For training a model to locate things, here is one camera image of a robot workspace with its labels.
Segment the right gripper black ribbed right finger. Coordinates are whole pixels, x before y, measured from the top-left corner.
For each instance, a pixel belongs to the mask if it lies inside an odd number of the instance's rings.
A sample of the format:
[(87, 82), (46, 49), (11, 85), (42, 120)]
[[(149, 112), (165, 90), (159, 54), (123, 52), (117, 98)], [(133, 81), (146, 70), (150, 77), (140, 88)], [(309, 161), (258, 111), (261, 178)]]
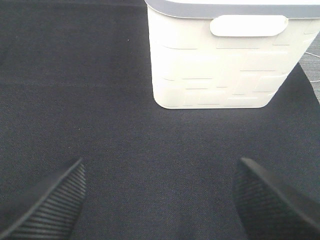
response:
[(249, 240), (318, 240), (320, 204), (256, 161), (236, 166), (232, 198)]

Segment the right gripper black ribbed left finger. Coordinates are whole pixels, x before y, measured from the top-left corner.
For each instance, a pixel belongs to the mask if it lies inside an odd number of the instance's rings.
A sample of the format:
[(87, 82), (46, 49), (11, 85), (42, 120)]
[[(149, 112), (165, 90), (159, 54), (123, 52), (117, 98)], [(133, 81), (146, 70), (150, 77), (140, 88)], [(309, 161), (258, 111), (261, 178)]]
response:
[(73, 158), (0, 205), (2, 239), (68, 239), (87, 193), (82, 158)]

